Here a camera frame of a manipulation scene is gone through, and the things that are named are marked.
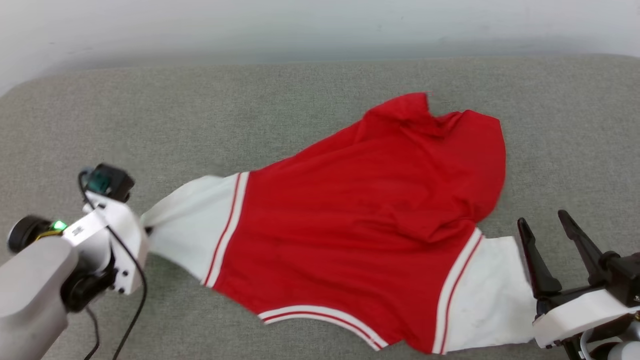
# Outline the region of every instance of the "white stripe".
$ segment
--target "white stripe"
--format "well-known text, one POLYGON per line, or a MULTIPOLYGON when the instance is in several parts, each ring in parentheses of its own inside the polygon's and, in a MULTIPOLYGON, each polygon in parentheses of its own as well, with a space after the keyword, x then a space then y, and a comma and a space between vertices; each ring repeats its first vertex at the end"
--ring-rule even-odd
MULTIPOLYGON (((366 336, 368 336, 370 339, 373 339, 377 344, 379 344, 380 347, 386 347, 388 345, 386 341, 382 340, 382 338, 378 335, 377 332, 375 332, 372 328, 368 327, 365 323, 361 322, 354 316, 351 316, 340 310, 332 309, 330 307, 312 306, 312 305, 287 306, 287 307, 281 307, 280 309, 265 311, 263 313, 258 314, 258 317, 264 320, 266 318, 271 318, 272 316, 278 316, 278 315, 294 313, 299 311, 316 313, 318 315, 333 316, 334 318, 338 318, 346 323, 343 324, 342 322, 338 322, 333 318, 322 318, 318 320, 325 320, 327 322, 335 323, 336 325, 342 326, 345 329, 349 329, 357 333, 360 337, 362 337, 362 335, 359 334, 360 331, 354 331, 354 328, 352 326, 347 327, 348 324, 353 324, 355 327, 360 328, 365 333, 366 336)), ((291 314, 291 315, 281 316, 278 318, 269 319, 266 321, 266 323, 271 323, 271 322, 276 322, 279 320, 285 320, 285 319, 291 319, 291 318, 309 318, 309 316, 315 316, 315 315, 291 314)))
POLYGON ((436 335, 433 340, 433 349, 431 350, 434 354, 439 354, 445 345, 443 342, 445 339, 445 328, 447 326, 447 306, 449 305, 449 299, 451 298, 454 290, 453 287, 455 286, 460 273, 462 273, 462 270, 467 263, 467 259, 471 256, 474 247, 476 247, 476 244, 481 237, 482 232, 480 229, 476 228, 467 241, 467 244, 460 252, 460 255, 458 255, 456 262, 453 263, 453 266, 449 271, 449 275, 447 275, 447 279, 442 286, 440 299, 438 300, 438 312, 436 314, 436 335))
POLYGON ((224 260, 225 252, 227 251, 227 245, 229 245, 229 240, 231 240, 231 236, 233 236, 234 232, 236 231, 238 220, 240 220, 240 213, 242 212, 242 205, 244 201, 244 192, 246 190, 247 180, 249 179, 249 173, 241 172, 238 174, 238 177, 239 179, 236 201, 233 205, 234 210, 231 214, 229 227, 227 228, 227 231, 223 235, 222 239, 220 239, 220 244, 218 244, 218 252, 216 253, 216 258, 213 260, 213 267, 211 268, 211 276, 209 276, 209 282, 207 282, 206 284, 210 288, 212 288, 216 284, 216 280, 218 280, 220 269, 222 268, 222 261, 224 260))
POLYGON ((269 319, 269 320, 265 321, 264 323, 270 324, 270 323, 279 322, 279 321, 282 321, 282 320, 298 319, 298 318, 322 320, 322 321, 330 322, 332 324, 338 325, 339 327, 343 327, 343 328, 355 333, 361 339, 366 341, 367 344, 369 344, 369 346, 373 348, 373 350, 378 351, 378 350, 381 349, 381 347, 377 346, 367 335, 363 334, 362 331, 359 331, 358 329, 356 329, 355 327, 349 325, 348 323, 345 323, 345 322, 342 322, 342 321, 338 321, 338 320, 336 320, 334 318, 329 318, 329 317, 323 316, 323 315, 291 314, 291 315, 280 316, 278 318, 272 318, 272 319, 269 319))

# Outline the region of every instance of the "green light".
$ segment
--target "green light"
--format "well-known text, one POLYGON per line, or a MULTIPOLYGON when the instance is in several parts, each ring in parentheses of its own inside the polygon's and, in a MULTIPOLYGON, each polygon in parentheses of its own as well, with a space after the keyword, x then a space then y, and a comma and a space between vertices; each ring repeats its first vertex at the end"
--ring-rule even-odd
POLYGON ((63 223, 62 221, 58 220, 55 223, 53 223, 53 225, 51 226, 53 229, 55 230, 64 230, 67 228, 67 225, 65 223, 63 223))

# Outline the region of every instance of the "white wall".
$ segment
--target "white wall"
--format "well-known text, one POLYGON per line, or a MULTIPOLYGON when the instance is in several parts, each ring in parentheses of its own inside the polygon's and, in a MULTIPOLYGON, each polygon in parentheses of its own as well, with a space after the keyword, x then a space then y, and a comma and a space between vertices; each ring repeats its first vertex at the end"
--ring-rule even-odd
POLYGON ((0 94, 72 69, 582 52, 640 56, 640 0, 0 0, 0 94))

